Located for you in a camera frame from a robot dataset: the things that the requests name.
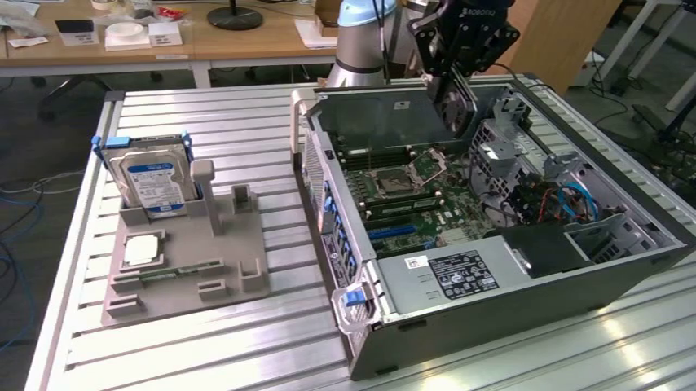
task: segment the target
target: white stand leg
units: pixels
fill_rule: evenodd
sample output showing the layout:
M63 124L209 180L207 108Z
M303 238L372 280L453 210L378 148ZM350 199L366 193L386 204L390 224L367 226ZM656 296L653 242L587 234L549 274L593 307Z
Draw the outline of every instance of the white stand leg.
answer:
M676 92L675 97L667 103L664 108L667 108L671 112L679 112L681 108L684 108L684 103L692 97L692 94L696 94L696 72L688 78L687 83L683 88Z
M635 35L639 33L640 27L643 27L643 24L645 23L648 16L651 16L652 11L655 11L657 3L657 0L648 0L645 6L643 7L643 10L640 10L640 14L635 17L633 23L631 24L627 33L623 35L621 41L619 41L617 47L613 49L612 54L609 55L609 58L607 59L605 64L600 69L600 75L603 79L607 79L607 75L609 74L609 71L616 65L619 58L625 52L627 47L629 47L631 41L633 41Z
M680 9L669 18L669 21L663 27L663 31L660 31L660 34L655 38L655 41L652 41L651 46L648 47L645 53L640 57L637 64L635 65L633 69L631 69L629 78L636 79L640 76L643 69L645 69L645 66L651 62L652 57L655 57L655 55L657 54L657 51L660 50L660 47L664 44L664 41L667 41L667 38L669 38L669 35L672 35L672 33L675 32L676 28L679 27L679 23L681 22L687 14L688 11Z

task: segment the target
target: hard drive label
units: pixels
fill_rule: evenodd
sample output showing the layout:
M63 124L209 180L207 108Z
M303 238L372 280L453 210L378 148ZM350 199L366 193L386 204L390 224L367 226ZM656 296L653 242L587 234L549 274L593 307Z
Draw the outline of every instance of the hard drive label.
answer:
M184 195L179 184L172 181L175 173L171 163L128 167L135 192L146 209L166 212L183 207Z
M429 262L442 292L450 300L498 287L478 251L430 259Z

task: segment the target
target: cpu chip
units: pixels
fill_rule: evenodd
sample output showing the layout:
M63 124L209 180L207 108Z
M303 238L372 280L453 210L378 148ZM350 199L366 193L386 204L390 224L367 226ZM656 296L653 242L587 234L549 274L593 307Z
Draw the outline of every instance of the cpu chip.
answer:
M389 169L377 172L380 186L388 194L413 191L413 183L404 169Z

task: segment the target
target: hard drive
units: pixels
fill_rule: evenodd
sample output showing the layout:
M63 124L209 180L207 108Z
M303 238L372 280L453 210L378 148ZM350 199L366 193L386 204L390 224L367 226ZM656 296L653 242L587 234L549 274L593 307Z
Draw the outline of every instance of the hard drive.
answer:
M187 133L147 137L92 139L92 150L103 159L127 208L143 207L150 218L186 214L186 201L199 198L190 177Z

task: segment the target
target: motherboard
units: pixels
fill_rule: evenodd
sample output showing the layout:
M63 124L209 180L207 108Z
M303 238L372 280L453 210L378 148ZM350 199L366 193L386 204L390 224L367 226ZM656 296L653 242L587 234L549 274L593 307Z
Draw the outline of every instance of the motherboard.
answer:
M505 224L469 188L468 160L454 144L339 156L378 258L481 239Z

